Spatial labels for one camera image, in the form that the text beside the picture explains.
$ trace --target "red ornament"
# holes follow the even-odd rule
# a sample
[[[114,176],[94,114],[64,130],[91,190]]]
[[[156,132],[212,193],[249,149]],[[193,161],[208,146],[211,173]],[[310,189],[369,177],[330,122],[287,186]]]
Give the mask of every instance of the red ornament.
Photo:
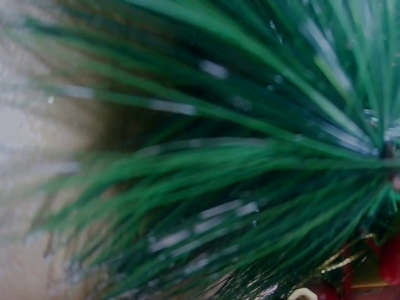
[[[309,284],[307,287],[295,290],[287,300],[297,300],[299,297],[307,300],[340,300],[339,294],[327,282],[319,281]]]
[[[383,247],[379,273],[382,279],[391,286],[400,285],[400,234]]]

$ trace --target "artificial greenery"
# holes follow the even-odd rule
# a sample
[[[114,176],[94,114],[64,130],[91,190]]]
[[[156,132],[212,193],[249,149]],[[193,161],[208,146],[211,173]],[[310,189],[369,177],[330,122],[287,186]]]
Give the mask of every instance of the artificial greenery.
[[[68,243],[101,228],[71,258],[71,284],[104,271],[94,299],[201,299],[216,283],[216,299],[272,299],[320,276],[346,243],[390,231],[398,210],[390,176],[400,166],[385,155],[400,116],[398,0],[59,8],[62,24],[27,16],[8,33],[29,29],[86,54],[85,63],[31,88],[165,112],[130,151],[82,155],[80,173],[42,188],[83,192],[33,231]],[[78,73],[112,84],[55,80]],[[323,276],[340,286],[339,272]]]

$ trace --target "red bead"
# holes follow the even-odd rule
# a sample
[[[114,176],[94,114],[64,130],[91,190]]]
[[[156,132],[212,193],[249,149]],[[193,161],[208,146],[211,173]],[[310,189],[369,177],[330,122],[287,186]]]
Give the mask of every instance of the red bead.
[[[386,283],[392,286],[400,284],[400,234],[383,247],[379,273]]]

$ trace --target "artificial pine branch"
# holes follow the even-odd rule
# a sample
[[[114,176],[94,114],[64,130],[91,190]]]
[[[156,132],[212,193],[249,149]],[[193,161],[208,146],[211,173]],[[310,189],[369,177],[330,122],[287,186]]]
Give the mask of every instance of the artificial pine branch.
[[[69,269],[109,274],[96,297],[200,299],[227,278],[215,298],[272,299],[320,276],[347,242],[387,232],[400,165],[385,155],[399,136],[398,1],[92,4],[61,5],[75,26],[27,17],[22,27],[87,54],[63,76],[112,86],[63,86],[56,72],[32,86],[166,112],[132,153],[83,157],[80,174],[44,187],[84,191],[33,230],[75,237],[102,224]],[[323,276],[340,285],[338,274]]]

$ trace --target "green foliage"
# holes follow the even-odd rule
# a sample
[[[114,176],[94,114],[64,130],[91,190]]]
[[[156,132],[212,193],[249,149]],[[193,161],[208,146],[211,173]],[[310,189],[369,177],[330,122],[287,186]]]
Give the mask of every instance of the green foliage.
[[[101,299],[199,299],[227,276],[217,298],[275,287],[271,298],[346,241],[386,232],[400,165],[383,159],[400,116],[397,0],[111,2],[64,4],[70,25],[23,26],[87,54],[63,75],[113,82],[35,88],[168,112],[136,152],[83,159],[81,174],[44,187],[84,192],[35,230],[75,238],[101,225],[71,280],[106,270]]]

